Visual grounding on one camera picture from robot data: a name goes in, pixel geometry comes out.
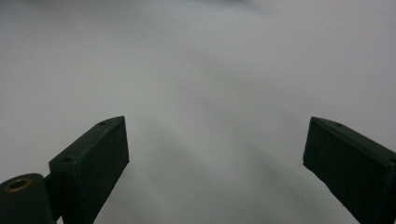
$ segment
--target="screw hole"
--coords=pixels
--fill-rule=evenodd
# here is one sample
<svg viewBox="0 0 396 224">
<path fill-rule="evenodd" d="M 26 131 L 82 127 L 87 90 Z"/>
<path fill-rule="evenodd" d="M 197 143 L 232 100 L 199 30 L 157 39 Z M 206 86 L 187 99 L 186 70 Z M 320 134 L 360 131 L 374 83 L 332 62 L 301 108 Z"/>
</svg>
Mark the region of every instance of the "screw hole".
<svg viewBox="0 0 396 224">
<path fill-rule="evenodd" d="M 64 159 L 63 159 L 63 162 L 64 163 L 69 163 L 70 161 L 72 161 L 74 158 L 73 157 L 65 157 Z"/>
<path fill-rule="evenodd" d="M 21 189 L 25 189 L 32 183 L 32 179 L 24 178 L 24 179 L 17 179 L 6 185 L 6 192 L 15 192 Z"/>
</svg>

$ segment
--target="white surface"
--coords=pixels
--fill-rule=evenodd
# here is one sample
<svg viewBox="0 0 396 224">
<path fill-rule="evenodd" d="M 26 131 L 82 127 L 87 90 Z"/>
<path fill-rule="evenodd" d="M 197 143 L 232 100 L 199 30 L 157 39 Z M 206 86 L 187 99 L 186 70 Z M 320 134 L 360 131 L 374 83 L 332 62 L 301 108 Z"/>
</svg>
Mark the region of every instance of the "white surface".
<svg viewBox="0 0 396 224">
<path fill-rule="evenodd" d="M 0 180 L 124 115 L 95 223 L 357 223 L 302 166 L 312 116 L 396 148 L 396 2 L 0 3 Z"/>
</svg>

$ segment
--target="white backdrop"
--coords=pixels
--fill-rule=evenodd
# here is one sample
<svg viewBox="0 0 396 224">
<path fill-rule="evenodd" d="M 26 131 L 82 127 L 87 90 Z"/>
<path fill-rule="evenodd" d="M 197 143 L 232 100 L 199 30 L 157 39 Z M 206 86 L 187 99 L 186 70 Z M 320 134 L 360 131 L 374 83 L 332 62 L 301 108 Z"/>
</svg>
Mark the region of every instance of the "white backdrop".
<svg viewBox="0 0 396 224">
<path fill-rule="evenodd" d="M 0 181 L 124 115 L 108 223 L 358 223 L 302 166 L 312 116 L 396 148 L 393 0 L 2 0 Z"/>
</svg>

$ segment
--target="brass insert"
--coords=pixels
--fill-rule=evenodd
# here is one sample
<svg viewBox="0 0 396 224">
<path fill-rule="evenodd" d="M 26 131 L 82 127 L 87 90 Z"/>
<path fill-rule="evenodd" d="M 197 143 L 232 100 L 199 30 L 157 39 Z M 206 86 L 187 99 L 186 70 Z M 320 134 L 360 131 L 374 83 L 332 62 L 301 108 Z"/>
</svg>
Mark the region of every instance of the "brass insert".
<svg viewBox="0 0 396 224">
<path fill-rule="evenodd" d="M 32 184 L 31 178 L 16 179 L 14 181 L 9 182 L 4 188 L 4 190 L 6 192 L 16 192 L 16 191 L 20 191 L 21 189 L 27 188 L 30 184 Z"/>
</svg>

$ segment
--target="black plastic part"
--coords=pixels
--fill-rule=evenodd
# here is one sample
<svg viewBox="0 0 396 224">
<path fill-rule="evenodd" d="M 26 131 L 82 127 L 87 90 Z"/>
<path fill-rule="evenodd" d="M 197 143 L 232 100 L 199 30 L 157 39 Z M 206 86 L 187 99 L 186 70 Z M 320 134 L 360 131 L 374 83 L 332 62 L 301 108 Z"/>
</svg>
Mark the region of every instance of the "black plastic part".
<svg viewBox="0 0 396 224">
<path fill-rule="evenodd" d="M 396 153 L 348 127 L 312 118 L 304 165 L 362 224 L 396 218 Z"/>
<path fill-rule="evenodd" d="M 47 187 L 47 195 L 49 197 L 52 218 L 53 220 L 58 220 L 63 211 L 62 202 L 64 201 L 64 183 L 54 181 L 51 174 L 47 175 L 46 178 L 44 178 L 44 181 Z"/>
<path fill-rule="evenodd" d="M 49 162 L 49 182 L 63 184 L 53 207 L 65 224 L 93 223 L 129 162 L 126 136 L 124 117 L 104 120 Z"/>
<path fill-rule="evenodd" d="M 0 223 L 55 223 L 42 175 L 20 175 L 0 185 Z"/>
</svg>

